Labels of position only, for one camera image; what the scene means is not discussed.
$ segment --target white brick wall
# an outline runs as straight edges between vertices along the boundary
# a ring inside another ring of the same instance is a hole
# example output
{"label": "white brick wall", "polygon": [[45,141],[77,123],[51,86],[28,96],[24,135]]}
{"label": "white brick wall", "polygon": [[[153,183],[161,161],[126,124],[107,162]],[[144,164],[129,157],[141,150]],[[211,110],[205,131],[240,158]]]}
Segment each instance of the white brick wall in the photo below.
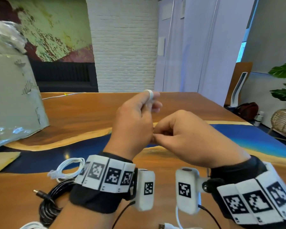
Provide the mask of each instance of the white brick wall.
{"label": "white brick wall", "polygon": [[86,0],[99,92],[154,88],[157,0]]}

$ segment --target plant pot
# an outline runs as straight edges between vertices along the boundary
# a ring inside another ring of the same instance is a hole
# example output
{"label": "plant pot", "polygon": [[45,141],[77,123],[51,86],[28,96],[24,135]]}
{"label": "plant pot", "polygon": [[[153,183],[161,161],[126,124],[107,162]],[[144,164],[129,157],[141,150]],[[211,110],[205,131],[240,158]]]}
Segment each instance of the plant pot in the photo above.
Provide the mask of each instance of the plant pot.
{"label": "plant pot", "polygon": [[271,124],[273,129],[286,133],[286,109],[276,111],[271,117]]}

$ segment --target hand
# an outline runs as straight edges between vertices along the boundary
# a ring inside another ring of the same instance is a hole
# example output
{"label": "hand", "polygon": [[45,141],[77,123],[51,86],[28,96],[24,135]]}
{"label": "hand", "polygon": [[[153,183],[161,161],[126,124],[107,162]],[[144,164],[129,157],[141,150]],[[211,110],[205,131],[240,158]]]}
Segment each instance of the hand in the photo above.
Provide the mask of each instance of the hand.
{"label": "hand", "polygon": [[153,120],[151,112],[159,112],[162,104],[156,99],[149,101],[149,92],[144,91],[126,101],[116,112],[112,134],[104,152],[132,160],[151,141]]}
{"label": "hand", "polygon": [[184,110],[162,119],[154,128],[153,140],[191,165],[215,168],[250,158],[236,143]]}

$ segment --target potted plant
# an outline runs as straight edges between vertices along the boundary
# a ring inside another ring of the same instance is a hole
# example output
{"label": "potted plant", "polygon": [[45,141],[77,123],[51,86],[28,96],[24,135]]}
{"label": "potted plant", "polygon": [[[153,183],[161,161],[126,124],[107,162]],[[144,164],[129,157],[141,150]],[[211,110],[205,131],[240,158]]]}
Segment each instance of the potted plant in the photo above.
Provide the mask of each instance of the potted plant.
{"label": "potted plant", "polygon": [[[269,74],[277,78],[286,78],[286,64],[275,66],[269,71]],[[274,98],[286,101],[286,83],[285,88],[271,90],[270,93]],[[271,117],[272,128],[279,132],[286,133],[286,109],[276,111]]]}

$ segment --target person's left hand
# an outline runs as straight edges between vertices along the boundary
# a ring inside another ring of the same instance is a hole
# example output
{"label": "person's left hand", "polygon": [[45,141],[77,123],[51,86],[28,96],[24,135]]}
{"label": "person's left hand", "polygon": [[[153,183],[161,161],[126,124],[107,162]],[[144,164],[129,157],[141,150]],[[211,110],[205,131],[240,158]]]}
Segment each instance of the person's left hand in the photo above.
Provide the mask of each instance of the person's left hand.
{"label": "person's left hand", "polygon": [[151,141],[153,120],[151,112],[159,112],[162,104],[156,99],[159,92],[144,91],[126,101],[118,108],[112,126],[112,134],[104,152],[132,160]]}

